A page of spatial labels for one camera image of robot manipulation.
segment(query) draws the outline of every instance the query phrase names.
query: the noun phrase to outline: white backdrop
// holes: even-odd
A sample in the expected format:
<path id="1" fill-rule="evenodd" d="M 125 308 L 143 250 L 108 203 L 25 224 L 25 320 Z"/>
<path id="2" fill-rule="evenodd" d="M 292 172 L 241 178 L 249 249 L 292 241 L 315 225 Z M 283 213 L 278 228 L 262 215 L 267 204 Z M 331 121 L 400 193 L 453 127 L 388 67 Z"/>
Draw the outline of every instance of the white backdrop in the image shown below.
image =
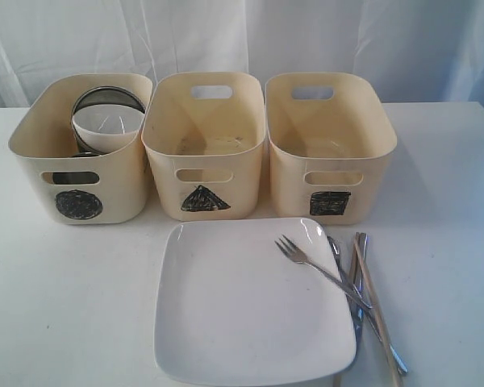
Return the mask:
<path id="1" fill-rule="evenodd" d="M 75 73 L 343 71 L 384 102 L 484 105 L 484 0 L 0 1 L 0 106 Z"/>

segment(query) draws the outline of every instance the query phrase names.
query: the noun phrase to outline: cream storage bin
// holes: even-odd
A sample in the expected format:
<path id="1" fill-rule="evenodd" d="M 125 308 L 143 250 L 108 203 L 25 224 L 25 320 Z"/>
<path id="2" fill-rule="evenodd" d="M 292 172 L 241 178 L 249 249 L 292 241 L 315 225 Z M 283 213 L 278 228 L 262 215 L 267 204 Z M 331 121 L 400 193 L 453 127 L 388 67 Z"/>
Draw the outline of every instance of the cream storage bin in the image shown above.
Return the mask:
<path id="1" fill-rule="evenodd" d="M 245 73 L 179 73 L 156 88 L 142 140 L 165 212 L 235 219 L 257 204 L 265 109 Z"/>
<path id="2" fill-rule="evenodd" d="M 360 222 L 397 142 L 373 87 L 347 73 L 287 73 L 265 93 L 277 213 Z"/>
<path id="3" fill-rule="evenodd" d="M 71 126 L 73 104 L 103 85 L 128 89 L 145 106 L 152 93 L 152 82 L 136 74 L 66 77 L 41 94 L 9 140 L 45 209 L 60 223 L 120 223 L 137 215 L 147 200 L 150 173 L 141 131 L 116 152 L 73 157 L 79 153 Z"/>

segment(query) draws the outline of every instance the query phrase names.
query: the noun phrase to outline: white table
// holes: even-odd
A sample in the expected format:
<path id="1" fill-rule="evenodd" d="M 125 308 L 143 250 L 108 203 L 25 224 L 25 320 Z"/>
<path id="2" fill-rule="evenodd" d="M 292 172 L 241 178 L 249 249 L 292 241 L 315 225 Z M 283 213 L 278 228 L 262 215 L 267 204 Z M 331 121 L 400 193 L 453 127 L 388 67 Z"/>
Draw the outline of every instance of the white table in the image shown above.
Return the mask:
<path id="1" fill-rule="evenodd" d="M 118 225 L 54 223 L 7 140 L 26 109 L 0 109 L 0 387 L 178 386 L 156 368 L 155 296 L 177 222 L 154 193 Z M 369 268 L 407 387 L 484 387 L 484 110 L 386 104 L 398 148 L 377 205 L 344 241 L 371 236 Z M 264 192 L 253 217 L 272 217 Z M 301 385 L 327 385 L 327 380 Z M 369 327 L 343 386 L 390 385 Z"/>

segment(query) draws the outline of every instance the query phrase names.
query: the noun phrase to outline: bin handle hole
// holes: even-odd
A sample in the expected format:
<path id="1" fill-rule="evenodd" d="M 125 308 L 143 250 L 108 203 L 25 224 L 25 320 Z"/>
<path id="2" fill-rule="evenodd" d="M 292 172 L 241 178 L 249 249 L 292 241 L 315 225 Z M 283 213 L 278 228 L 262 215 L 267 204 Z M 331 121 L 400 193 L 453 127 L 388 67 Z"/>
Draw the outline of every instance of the bin handle hole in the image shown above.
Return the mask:
<path id="1" fill-rule="evenodd" d="M 233 89 L 228 85 L 197 85 L 190 91 L 195 99 L 228 99 L 233 95 Z"/>
<path id="2" fill-rule="evenodd" d="M 364 180 L 364 175 L 356 171 L 314 171 L 304 176 L 304 180 L 310 185 L 359 185 Z"/>
<path id="3" fill-rule="evenodd" d="M 97 184 L 100 178 L 91 171 L 84 172 L 43 172 L 41 178 L 48 184 L 54 185 L 83 185 Z"/>
<path id="4" fill-rule="evenodd" d="M 225 183 L 233 178 L 227 169 L 179 169 L 176 178 L 186 183 Z"/>
<path id="5" fill-rule="evenodd" d="M 328 100 L 335 94 L 331 86 L 297 86 L 290 95 L 293 99 Z"/>

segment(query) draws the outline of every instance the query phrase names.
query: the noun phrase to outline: square white plate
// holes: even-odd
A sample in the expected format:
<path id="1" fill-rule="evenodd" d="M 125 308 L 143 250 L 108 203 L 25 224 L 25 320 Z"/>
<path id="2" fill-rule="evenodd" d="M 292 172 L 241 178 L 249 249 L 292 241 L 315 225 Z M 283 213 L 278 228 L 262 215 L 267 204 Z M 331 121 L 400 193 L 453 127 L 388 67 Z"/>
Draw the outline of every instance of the square white plate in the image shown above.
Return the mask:
<path id="1" fill-rule="evenodd" d="M 288 260 L 282 234 L 339 277 L 307 218 L 183 223 L 169 236 L 156 304 L 156 363 L 199 385 L 280 385 L 346 368 L 356 351 L 344 293 Z"/>

